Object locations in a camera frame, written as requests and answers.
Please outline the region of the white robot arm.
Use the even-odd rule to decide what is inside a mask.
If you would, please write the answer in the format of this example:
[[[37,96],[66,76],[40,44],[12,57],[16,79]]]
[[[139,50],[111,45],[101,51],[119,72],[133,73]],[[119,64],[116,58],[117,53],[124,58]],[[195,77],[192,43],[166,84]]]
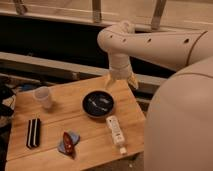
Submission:
[[[175,72],[154,94],[144,126],[144,171],[213,171],[213,30],[137,34],[122,21],[101,30],[109,81],[137,86],[130,59]]]

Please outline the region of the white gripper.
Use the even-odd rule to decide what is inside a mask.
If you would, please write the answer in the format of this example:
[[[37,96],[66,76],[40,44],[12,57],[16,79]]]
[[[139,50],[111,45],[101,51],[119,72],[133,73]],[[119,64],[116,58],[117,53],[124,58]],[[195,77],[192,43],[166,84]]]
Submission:
[[[105,88],[110,89],[116,80],[127,79],[128,83],[135,89],[138,88],[138,81],[132,74],[130,57],[122,53],[109,53],[109,73],[106,77]]]

